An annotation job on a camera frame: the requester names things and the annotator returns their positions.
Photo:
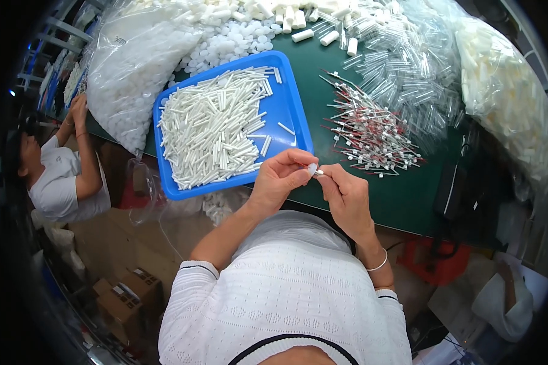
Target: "green workbench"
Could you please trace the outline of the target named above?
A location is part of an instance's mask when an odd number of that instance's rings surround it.
[[[294,43],[290,39],[290,34],[279,34],[272,40],[272,44],[274,49],[288,56],[292,65],[313,138],[315,156],[319,158],[321,165],[339,163],[343,155],[332,152],[334,135],[328,129],[321,127],[321,124],[334,126],[323,118],[329,118],[335,114],[332,107],[326,106],[326,104],[332,104],[335,89],[318,76],[324,75],[321,69],[326,69],[331,72],[338,71],[342,77],[358,82],[360,78],[354,71],[344,71],[341,68],[343,60],[348,58],[346,51],[340,50],[338,43],[323,47],[316,37]],[[188,74],[181,72],[176,80],[182,81],[187,77]],[[88,130],[113,141],[90,114]],[[377,224],[419,235],[430,235],[438,225],[438,219],[432,212],[432,205],[442,167],[446,161],[453,164],[457,161],[461,140],[462,132],[449,128],[448,140],[440,146],[438,152],[431,156],[424,156],[428,160],[427,164],[420,168],[401,171],[400,176],[385,176],[379,179],[377,176],[367,175],[350,168],[346,162],[342,164],[347,171],[368,179],[369,208]],[[144,152],[156,156],[152,127],[146,136]],[[307,186],[294,190],[289,199],[316,208],[329,209],[328,203],[322,199],[321,186],[315,180],[311,180]]]

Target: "large plastic bag of white parts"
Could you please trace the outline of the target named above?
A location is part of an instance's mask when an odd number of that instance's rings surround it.
[[[548,191],[548,96],[524,56],[453,0],[427,0],[456,31],[466,113],[494,135],[533,188]]]
[[[152,6],[104,20],[90,59],[88,107],[126,150],[141,156],[153,103],[202,31],[186,20],[179,3]]]

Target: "black hair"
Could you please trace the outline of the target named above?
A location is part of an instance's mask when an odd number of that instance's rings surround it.
[[[36,116],[30,114],[19,122],[15,129],[10,130],[6,137],[3,171],[7,181],[20,185],[24,180],[18,175],[18,170],[22,161],[20,160],[20,144],[23,133],[34,135],[36,127]]]

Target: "woman's right hand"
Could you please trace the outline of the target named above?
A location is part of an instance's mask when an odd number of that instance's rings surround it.
[[[319,169],[324,175],[314,177],[322,186],[323,199],[329,202],[335,223],[360,245],[375,237],[367,180],[351,175],[340,164]]]
[[[78,95],[73,98],[69,113],[73,117],[77,128],[85,127],[85,118],[88,114],[88,98],[85,94]]]
[[[273,215],[293,189],[307,185],[310,180],[311,175],[302,166],[317,163],[317,157],[298,148],[290,148],[268,158],[260,166],[246,205],[260,220]]]

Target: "white plastic tube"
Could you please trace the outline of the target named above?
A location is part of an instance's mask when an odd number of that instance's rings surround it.
[[[306,28],[307,21],[304,18],[304,11],[299,10],[296,13],[294,13],[294,22],[296,23],[297,29]]]
[[[333,30],[331,33],[321,38],[321,44],[327,47],[329,44],[333,43],[333,41],[336,40],[337,38],[339,38],[339,32],[337,32],[336,30]]]
[[[229,9],[230,4],[227,1],[220,1],[220,3],[215,7],[215,11],[220,12],[225,9]]]
[[[349,7],[354,18],[361,16],[361,10],[359,10],[359,0],[351,0],[349,2]]]
[[[269,135],[266,137],[266,140],[264,141],[264,144],[262,146],[262,150],[260,151],[260,154],[263,157],[266,157],[266,154],[268,153],[268,148],[270,147],[271,142],[272,142],[272,137]]]
[[[337,10],[337,5],[336,3],[326,3],[326,4],[318,4],[318,7],[317,7],[318,11],[319,12],[323,12],[323,13],[327,13],[327,14],[331,14],[332,12],[336,11]]]
[[[347,14],[343,17],[343,21],[345,21],[345,27],[347,29],[350,29],[353,25],[353,20],[351,20],[351,14]]]
[[[347,55],[353,57],[357,54],[357,44],[358,42],[356,38],[351,38],[349,40],[349,45],[347,45]]]
[[[244,3],[244,8],[246,11],[252,13],[254,12],[254,6],[255,6],[256,2],[254,0],[248,0]]]
[[[282,129],[284,129],[284,130],[287,131],[288,133],[294,135],[294,132],[293,132],[290,128],[286,127],[284,124],[278,122],[278,125],[279,125],[280,127],[282,127]]]
[[[291,37],[292,37],[292,40],[295,43],[297,43],[297,42],[300,42],[301,40],[309,39],[310,37],[313,37],[313,36],[314,36],[313,30],[312,29],[307,29],[307,30],[304,30],[302,32],[293,34]]]

